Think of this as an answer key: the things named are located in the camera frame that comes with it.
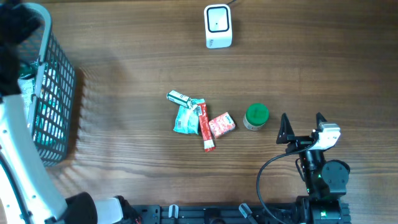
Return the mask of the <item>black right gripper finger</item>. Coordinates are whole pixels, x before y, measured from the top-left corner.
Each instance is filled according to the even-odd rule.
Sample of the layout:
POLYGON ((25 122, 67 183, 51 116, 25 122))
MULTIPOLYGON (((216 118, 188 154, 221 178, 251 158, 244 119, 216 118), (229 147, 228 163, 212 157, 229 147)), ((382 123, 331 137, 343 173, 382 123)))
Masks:
POLYGON ((288 144, 295 141, 295 134, 286 113, 283 113, 280 121, 280 129, 277 135, 277 144, 288 144))
POLYGON ((317 128, 323 128, 323 126, 327 123, 327 120, 321 114, 321 112, 318 112, 316 114, 316 121, 317 121, 317 128))

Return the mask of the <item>green lid jar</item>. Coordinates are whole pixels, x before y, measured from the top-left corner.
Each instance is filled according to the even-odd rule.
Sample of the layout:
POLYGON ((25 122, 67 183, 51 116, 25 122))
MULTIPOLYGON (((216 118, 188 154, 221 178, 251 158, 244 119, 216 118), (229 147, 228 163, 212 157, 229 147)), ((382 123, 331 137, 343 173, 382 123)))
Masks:
POLYGON ((258 131, 266 124, 268 119, 268 108, 262 103, 255 103, 246 110, 243 124, 248 130, 258 131))

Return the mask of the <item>red patterned small box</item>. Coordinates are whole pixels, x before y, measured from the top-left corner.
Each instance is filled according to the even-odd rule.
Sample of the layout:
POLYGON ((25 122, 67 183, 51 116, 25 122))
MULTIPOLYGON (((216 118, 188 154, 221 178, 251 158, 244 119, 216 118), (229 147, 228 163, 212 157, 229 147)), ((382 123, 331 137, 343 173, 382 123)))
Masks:
POLYGON ((215 138, 221 137, 236 127, 232 117, 228 112, 225 112, 209 121, 209 125, 211 133, 215 138))

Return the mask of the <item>red sachet stick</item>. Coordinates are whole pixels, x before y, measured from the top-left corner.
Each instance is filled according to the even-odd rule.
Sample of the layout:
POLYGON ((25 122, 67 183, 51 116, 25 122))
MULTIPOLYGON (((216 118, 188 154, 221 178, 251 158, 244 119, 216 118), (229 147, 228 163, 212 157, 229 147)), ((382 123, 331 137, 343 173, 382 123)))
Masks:
POLYGON ((204 143, 204 150, 205 150, 205 152, 210 152, 215 149, 215 144, 214 144, 214 141, 212 138, 212 133, 211 133, 210 125, 209 125, 206 104, 199 103, 198 108, 200 110, 198 112, 198 117, 199 117, 199 124, 200 124, 201 134, 202 134, 203 143, 204 143))

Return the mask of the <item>mint green wipes packet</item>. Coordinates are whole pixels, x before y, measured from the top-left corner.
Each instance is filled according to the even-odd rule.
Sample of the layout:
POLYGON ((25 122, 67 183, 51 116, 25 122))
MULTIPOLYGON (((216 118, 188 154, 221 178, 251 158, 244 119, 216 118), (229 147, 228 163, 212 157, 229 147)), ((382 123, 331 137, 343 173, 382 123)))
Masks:
POLYGON ((198 108, 193 110, 179 106, 174 131, 182 134, 198 134, 199 117, 197 112, 198 108))

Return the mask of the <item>green white medicine box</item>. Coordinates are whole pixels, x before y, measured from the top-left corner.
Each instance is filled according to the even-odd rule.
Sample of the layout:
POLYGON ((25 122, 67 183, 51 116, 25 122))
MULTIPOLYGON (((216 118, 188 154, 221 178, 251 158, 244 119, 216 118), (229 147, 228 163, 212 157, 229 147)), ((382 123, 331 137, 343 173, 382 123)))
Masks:
POLYGON ((193 106, 192 99, 189 96, 183 95, 175 90, 167 93, 167 99, 186 108, 192 108, 193 106))

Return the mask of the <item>green glove packet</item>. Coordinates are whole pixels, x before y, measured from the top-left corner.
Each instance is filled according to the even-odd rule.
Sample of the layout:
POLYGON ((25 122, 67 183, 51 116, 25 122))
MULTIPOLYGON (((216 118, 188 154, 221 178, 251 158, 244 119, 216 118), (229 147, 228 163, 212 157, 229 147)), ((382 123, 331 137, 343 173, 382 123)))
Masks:
POLYGON ((41 147, 57 148, 63 139, 62 78, 56 69, 45 65, 39 77, 38 63, 22 65, 18 84, 22 91, 24 114, 33 140, 41 147))

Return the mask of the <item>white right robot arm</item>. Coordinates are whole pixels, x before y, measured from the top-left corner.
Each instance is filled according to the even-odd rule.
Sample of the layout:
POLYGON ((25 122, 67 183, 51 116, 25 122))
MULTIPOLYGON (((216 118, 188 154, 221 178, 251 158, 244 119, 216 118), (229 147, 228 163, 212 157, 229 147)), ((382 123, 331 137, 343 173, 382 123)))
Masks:
POLYGON ((290 223, 351 223, 349 207, 340 198, 347 193, 350 167, 340 160, 327 161, 324 152, 333 148, 341 136, 336 123, 316 114, 317 128, 309 136, 296 136, 287 115, 281 116, 277 144, 286 144, 286 153, 298 154, 296 165, 307 188, 298 196, 290 223))

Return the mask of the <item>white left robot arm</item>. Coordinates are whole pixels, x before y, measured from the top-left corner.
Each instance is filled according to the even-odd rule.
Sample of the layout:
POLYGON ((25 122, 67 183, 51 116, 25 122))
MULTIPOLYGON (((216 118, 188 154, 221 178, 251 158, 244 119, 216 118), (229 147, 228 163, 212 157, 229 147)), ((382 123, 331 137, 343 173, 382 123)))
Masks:
POLYGON ((64 198, 54 186, 29 134, 17 83, 17 46, 40 22, 20 1, 1 4, 1 201, 9 223, 117 223, 118 198, 94 201, 82 192, 64 198))

